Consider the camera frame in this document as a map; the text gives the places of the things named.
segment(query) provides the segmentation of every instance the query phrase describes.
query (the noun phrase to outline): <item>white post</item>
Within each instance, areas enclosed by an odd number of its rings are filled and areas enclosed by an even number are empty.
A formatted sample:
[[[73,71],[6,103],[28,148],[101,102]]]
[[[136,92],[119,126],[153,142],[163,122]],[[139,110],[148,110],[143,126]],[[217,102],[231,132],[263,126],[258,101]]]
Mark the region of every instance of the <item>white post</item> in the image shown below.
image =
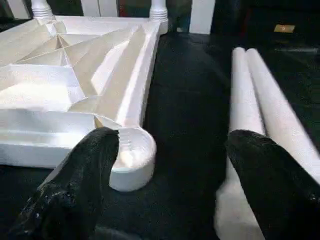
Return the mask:
[[[166,0],[152,0],[150,9],[150,20],[152,22],[161,23],[159,33],[166,34],[168,32],[168,9]]]
[[[216,0],[193,0],[190,33],[210,34]]]
[[[31,4],[35,19],[54,19],[51,7],[46,0],[31,0]]]
[[[256,49],[246,52],[268,135],[320,184],[320,154]]]

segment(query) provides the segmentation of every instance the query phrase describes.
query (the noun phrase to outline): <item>white cardboard panel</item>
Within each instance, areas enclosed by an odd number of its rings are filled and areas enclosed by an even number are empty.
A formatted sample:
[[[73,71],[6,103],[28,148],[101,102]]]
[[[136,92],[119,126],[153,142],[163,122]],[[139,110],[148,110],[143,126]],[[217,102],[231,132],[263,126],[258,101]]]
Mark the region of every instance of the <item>white cardboard panel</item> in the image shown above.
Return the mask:
[[[117,119],[120,105],[131,79],[136,60],[141,52],[141,47],[144,44],[145,37],[145,32],[141,27],[133,34],[111,74],[108,87],[104,90],[100,98],[95,111],[98,115],[106,116],[114,121]]]
[[[82,99],[80,87],[19,83],[0,91],[0,109],[66,112]]]
[[[0,164],[54,169],[71,150],[72,148],[0,143]]]
[[[0,46],[10,43],[18,38],[21,38],[23,35],[27,34],[38,28],[40,24],[37,20],[33,19],[27,21],[21,25],[10,28],[0,34]]]
[[[35,49],[33,52],[28,54],[27,56],[23,57],[21,60],[30,59],[45,53],[53,52],[57,49],[62,48],[62,45],[58,39],[58,37],[53,37],[50,40],[46,41],[44,44],[39,46],[37,49]]]
[[[66,66],[69,64],[65,51],[61,48],[43,55],[35,56],[26,60],[18,61],[17,65],[49,65]]]
[[[0,131],[87,134],[95,129],[94,115],[1,109]]]
[[[64,48],[72,66],[74,66],[89,51],[93,43],[94,39],[90,39]]]
[[[149,22],[149,18],[143,17],[109,17],[109,16],[55,16],[57,21],[62,21],[64,23],[69,22],[79,22],[79,21],[88,21],[88,22],[103,22],[105,24],[110,23],[131,23],[131,24],[144,24]]]
[[[106,24],[103,21],[90,21],[86,19],[79,20],[64,20],[63,21],[67,34],[82,34],[82,35],[103,35],[119,29],[138,26],[139,23],[131,22],[113,22]]]
[[[101,65],[98,66],[91,78],[91,83],[98,95],[101,95],[103,90],[108,87],[111,73],[126,49],[129,41],[121,43],[113,47],[105,56]]]
[[[63,39],[67,45],[75,45],[75,44],[79,44],[81,42],[85,42],[94,38],[99,37],[100,35],[94,35],[94,34],[59,34],[59,37],[61,39]]]
[[[43,25],[12,42],[1,45],[0,67],[24,58],[51,38],[46,26]]]
[[[14,64],[0,68],[0,90],[18,83],[51,84],[78,87],[71,67]]]
[[[73,70],[86,97],[97,95],[91,82],[97,68],[104,61],[106,54],[115,46],[129,39],[131,30],[122,29],[93,39],[87,53],[73,66]]]
[[[74,113],[93,113],[97,107],[99,96],[90,96],[76,102],[69,109],[68,112]]]
[[[149,34],[145,37],[117,115],[117,123],[123,126],[141,126],[147,107],[159,40],[159,25],[150,22],[143,26]]]

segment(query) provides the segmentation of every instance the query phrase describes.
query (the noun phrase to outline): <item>white painted wood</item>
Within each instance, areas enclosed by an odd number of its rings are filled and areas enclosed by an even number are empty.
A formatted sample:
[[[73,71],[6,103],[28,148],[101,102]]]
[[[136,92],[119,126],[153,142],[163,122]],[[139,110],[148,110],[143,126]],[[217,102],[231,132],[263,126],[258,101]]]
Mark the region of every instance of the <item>white painted wood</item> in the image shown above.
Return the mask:
[[[320,155],[256,49],[247,51],[268,135],[320,184]]]
[[[16,19],[29,19],[29,12],[23,0],[7,0]]]
[[[210,34],[216,0],[193,0],[190,33]]]
[[[237,47],[232,53],[232,85],[229,131],[251,130],[265,134],[246,52]],[[256,217],[248,204],[239,176],[227,160],[226,181],[217,192],[215,227],[220,239],[264,240]]]
[[[152,0],[150,8],[150,21],[160,23],[159,33],[166,34],[169,28],[168,9],[166,0]]]
[[[0,151],[7,156],[0,164],[56,167],[84,135],[42,131],[49,124],[45,116],[60,112],[64,125],[69,113],[77,112],[91,116],[84,128],[124,131],[110,186],[119,191],[143,187],[155,165],[155,142],[140,126],[159,28],[147,18],[56,16],[1,33],[0,115],[13,127],[0,121]],[[39,130],[27,132],[31,125]]]
[[[99,0],[101,17],[118,17],[117,0]]]
[[[31,0],[31,8],[35,19],[53,19],[51,7],[46,0]]]
[[[84,16],[100,17],[101,14],[98,0],[81,0],[81,5]]]

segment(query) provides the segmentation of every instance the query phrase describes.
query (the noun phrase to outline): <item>white cylinder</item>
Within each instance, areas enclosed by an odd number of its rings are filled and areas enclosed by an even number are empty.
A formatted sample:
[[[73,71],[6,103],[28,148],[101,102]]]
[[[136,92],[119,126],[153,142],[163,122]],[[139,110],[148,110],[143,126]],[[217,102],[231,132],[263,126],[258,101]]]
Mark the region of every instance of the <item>white cylinder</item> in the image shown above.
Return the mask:
[[[157,146],[142,128],[119,129],[119,154],[113,165],[109,185],[130,192],[142,188],[153,176]]]
[[[151,8],[155,9],[167,9],[166,0],[152,0]]]
[[[268,135],[320,184],[320,156],[256,49],[246,53]]]
[[[51,7],[46,0],[31,0],[31,8],[35,19],[52,19]]]
[[[159,33],[166,34],[168,32],[168,9],[166,0],[152,0],[150,8],[150,20],[160,23]]]
[[[232,52],[229,131],[234,130],[250,130],[265,134],[246,51],[241,47],[235,48]],[[229,159],[226,165],[226,180],[217,192],[215,219],[220,239],[247,239],[252,235],[252,228],[256,229],[256,239],[264,239],[262,232],[258,230],[259,225],[247,202],[238,174]],[[247,228],[243,223],[249,224],[252,228]]]
[[[230,127],[265,134],[255,89],[249,72],[246,52],[237,47],[232,53]]]

